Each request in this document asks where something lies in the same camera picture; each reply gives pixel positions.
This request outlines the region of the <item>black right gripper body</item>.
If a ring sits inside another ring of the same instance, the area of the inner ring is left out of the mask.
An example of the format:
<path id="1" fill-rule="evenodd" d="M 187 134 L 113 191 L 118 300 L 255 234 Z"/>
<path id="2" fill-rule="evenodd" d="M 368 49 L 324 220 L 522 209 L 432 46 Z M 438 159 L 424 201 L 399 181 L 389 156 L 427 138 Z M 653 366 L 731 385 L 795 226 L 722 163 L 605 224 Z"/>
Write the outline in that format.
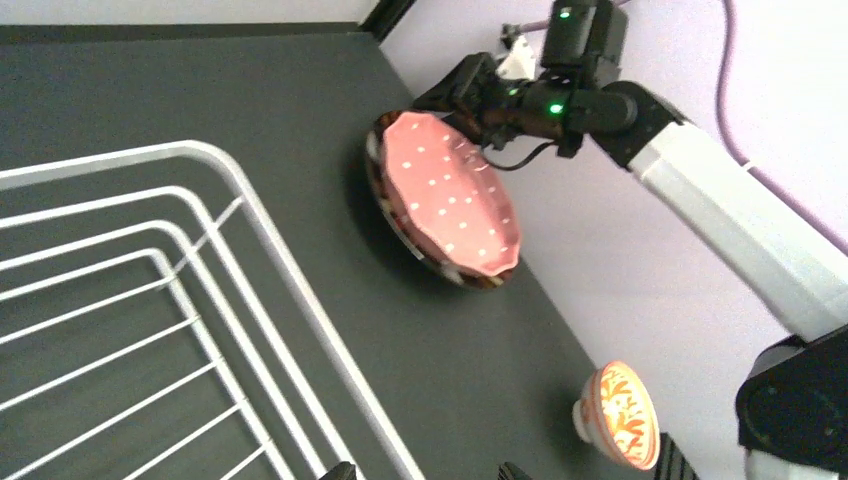
<path id="1" fill-rule="evenodd" d="M 416 111 L 439 113 L 443 121 L 481 147 L 504 147 L 519 130 L 503 115 L 518 106 L 529 85 L 497 73 L 489 53 L 465 56 L 441 81 L 412 102 Z"/>

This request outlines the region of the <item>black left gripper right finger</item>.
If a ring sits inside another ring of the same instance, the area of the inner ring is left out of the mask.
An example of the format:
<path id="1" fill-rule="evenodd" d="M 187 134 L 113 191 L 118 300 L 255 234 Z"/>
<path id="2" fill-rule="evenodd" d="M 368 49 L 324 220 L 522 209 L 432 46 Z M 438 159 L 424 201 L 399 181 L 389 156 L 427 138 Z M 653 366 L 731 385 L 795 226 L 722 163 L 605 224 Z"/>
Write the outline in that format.
<path id="1" fill-rule="evenodd" d="M 504 462 L 498 467 L 498 480 L 532 480 L 532 477 L 516 464 Z"/>

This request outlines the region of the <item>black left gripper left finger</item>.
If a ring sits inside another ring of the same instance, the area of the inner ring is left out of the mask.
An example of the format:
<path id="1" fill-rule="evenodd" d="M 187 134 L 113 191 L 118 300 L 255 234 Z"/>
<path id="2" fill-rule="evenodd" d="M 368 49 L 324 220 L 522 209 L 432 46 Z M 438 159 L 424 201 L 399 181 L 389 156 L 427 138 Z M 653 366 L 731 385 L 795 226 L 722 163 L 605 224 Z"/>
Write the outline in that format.
<path id="1" fill-rule="evenodd" d="M 318 480 L 357 480 L 357 466 L 348 461 L 342 461 L 330 468 Z"/>

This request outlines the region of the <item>white wire dish rack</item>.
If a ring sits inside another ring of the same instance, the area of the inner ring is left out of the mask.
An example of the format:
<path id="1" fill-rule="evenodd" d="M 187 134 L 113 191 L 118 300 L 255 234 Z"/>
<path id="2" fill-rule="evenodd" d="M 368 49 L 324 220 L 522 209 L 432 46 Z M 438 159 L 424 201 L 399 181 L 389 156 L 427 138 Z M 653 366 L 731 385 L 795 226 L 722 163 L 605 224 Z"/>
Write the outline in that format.
<path id="1" fill-rule="evenodd" d="M 244 171 L 178 141 L 1 169 L 5 479 L 423 470 Z"/>

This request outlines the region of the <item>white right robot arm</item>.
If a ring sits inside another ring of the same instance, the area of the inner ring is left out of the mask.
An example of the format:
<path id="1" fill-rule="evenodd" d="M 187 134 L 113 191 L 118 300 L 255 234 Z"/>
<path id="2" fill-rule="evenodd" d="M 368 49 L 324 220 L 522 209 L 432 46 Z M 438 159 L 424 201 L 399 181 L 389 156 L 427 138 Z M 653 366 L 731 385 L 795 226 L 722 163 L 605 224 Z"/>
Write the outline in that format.
<path id="1" fill-rule="evenodd" d="M 481 146 L 520 135 L 576 155 L 590 137 L 670 208 L 788 331 L 736 395 L 750 479 L 847 475 L 847 258 L 764 177 L 646 87 L 620 79 L 616 1 L 556 1 L 540 75 L 465 57 L 414 107 L 444 112 Z"/>

